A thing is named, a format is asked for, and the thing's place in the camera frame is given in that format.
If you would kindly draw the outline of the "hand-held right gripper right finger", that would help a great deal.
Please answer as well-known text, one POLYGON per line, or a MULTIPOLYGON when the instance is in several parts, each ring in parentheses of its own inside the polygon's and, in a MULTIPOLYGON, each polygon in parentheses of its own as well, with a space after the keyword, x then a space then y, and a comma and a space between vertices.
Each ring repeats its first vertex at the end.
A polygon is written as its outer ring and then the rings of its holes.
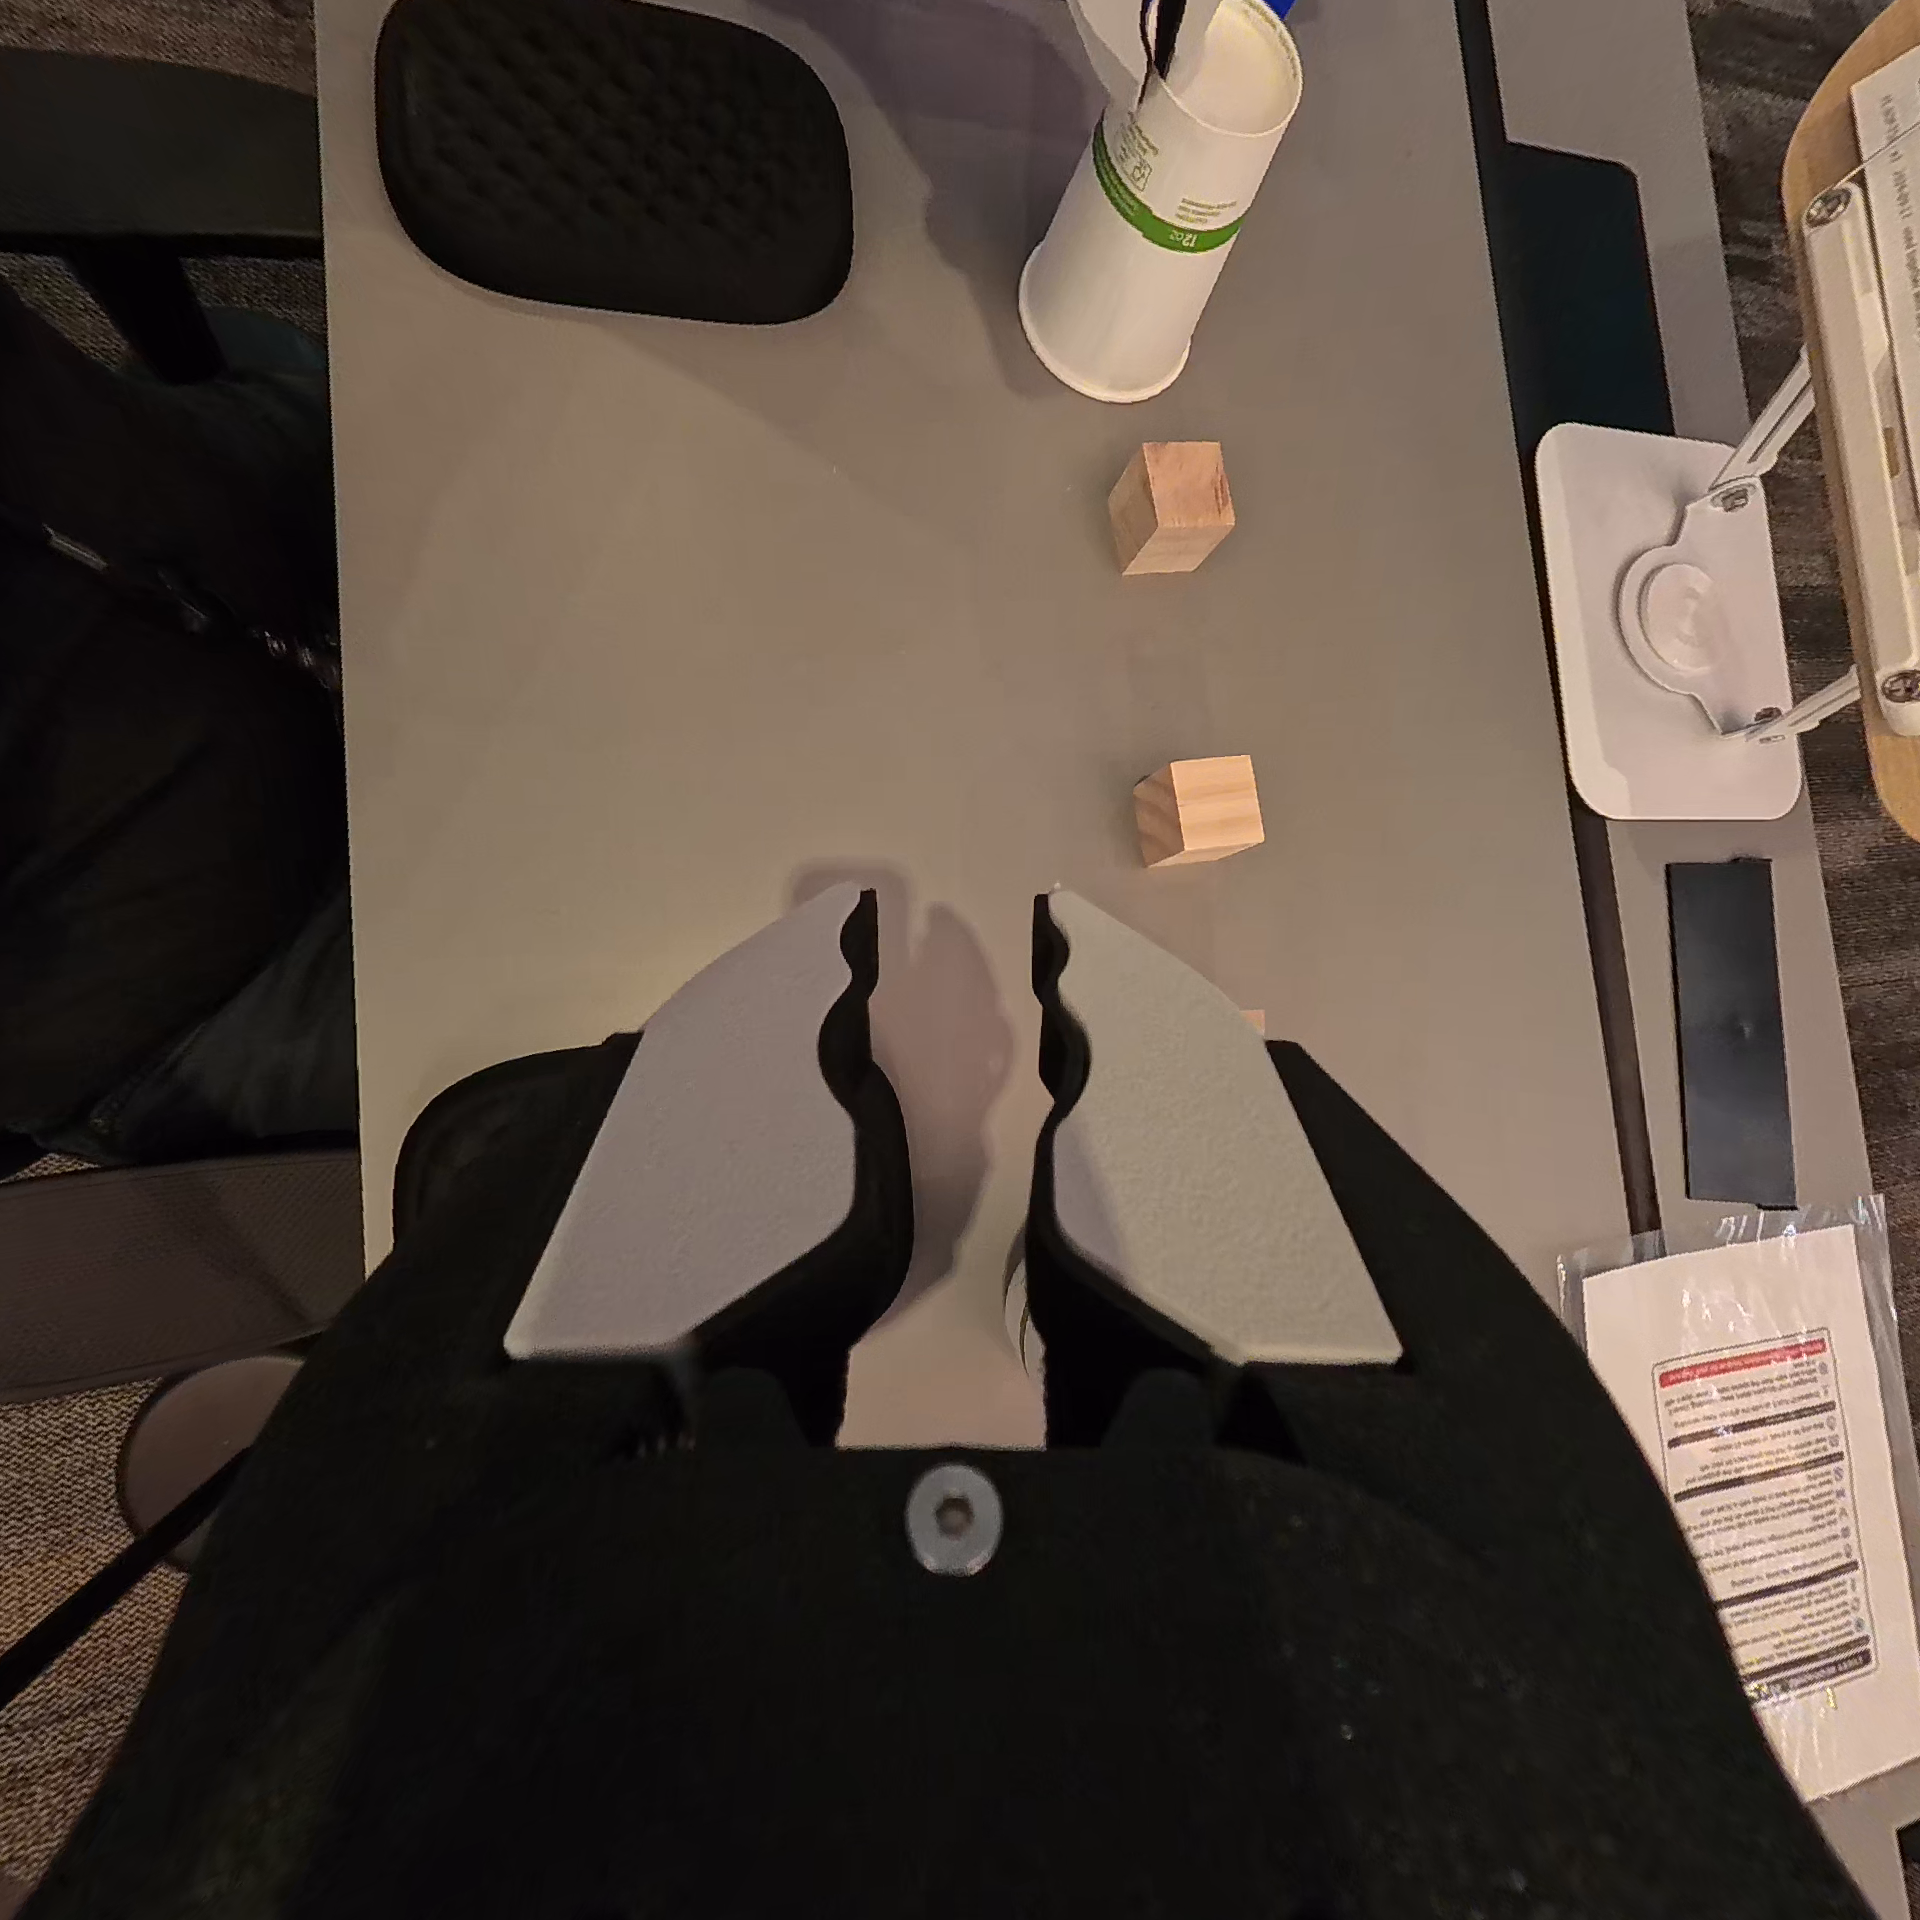
POLYGON ((1087 898, 1038 898, 1052 1097, 1033 1225, 1203 1354, 1389 1365, 1401 1340, 1265 1042, 1087 898))

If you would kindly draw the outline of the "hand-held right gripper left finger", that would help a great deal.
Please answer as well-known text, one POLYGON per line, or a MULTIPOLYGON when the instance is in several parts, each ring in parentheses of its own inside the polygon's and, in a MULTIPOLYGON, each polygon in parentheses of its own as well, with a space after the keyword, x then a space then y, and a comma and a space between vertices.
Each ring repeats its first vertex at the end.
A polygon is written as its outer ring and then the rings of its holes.
POLYGON ((873 1056, 879 914, 839 881, 725 951, 640 1031, 504 1329, 512 1360, 830 1361, 913 1254, 873 1056))

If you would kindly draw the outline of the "paper sheet in plastic sleeve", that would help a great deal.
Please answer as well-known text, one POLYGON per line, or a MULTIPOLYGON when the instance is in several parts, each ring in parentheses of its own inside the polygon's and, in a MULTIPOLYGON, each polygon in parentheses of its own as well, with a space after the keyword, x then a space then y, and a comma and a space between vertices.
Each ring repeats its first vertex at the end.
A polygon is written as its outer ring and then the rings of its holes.
POLYGON ((1577 1249, 1559 1288, 1804 1800, 1913 1765, 1915 1440, 1884 1197, 1577 1249))

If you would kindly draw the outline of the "black wrist rest pad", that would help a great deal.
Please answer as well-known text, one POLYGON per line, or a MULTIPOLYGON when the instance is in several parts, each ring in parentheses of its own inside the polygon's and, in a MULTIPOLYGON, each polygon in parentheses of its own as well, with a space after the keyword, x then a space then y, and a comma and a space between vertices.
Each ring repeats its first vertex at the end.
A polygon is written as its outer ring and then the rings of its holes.
POLYGON ((624 1, 397 1, 375 39, 392 215, 493 294, 773 327, 848 282, 846 128, 779 39, 624 1))

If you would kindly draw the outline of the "black flat strip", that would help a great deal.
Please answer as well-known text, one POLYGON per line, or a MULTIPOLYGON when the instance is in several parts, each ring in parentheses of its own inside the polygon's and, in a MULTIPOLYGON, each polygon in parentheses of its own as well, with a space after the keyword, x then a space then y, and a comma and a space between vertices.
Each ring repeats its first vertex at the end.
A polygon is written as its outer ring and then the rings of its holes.
POLYGON ((1686 1196, 1793 1209, 1772 866, 1673 861, 1665 904, 1686 1196))

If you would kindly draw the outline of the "instruction sheet on stand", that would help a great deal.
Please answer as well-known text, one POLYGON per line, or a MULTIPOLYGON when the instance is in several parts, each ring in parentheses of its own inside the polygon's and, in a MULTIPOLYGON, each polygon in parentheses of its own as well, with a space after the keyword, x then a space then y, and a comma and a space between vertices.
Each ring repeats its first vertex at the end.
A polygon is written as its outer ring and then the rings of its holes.
POLYGON ((1624 822, 1772 822, 1801 735, 1859 705, 1878 802, 1917 836, 1917 404, 1904 401, 1852 84, 1917 42, 1891 5, 1791 132, 1782 215, 1805 341, 1734 445, 1557 423, 1534 453, 1577 794, 1624 822), (1791 696, 1765 476, 1815 421, 1853 662, 1791 696))

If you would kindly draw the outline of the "printed instruction sheet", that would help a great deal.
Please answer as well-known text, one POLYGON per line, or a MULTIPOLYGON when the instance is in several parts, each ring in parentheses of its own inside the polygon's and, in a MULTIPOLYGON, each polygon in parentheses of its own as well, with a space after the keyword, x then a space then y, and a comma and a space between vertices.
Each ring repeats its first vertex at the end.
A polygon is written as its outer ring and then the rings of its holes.
POLYGON ((1917 47, 1852 84, 1863 191, 1888 343, 1904 401, 1917 404, 1917 47))

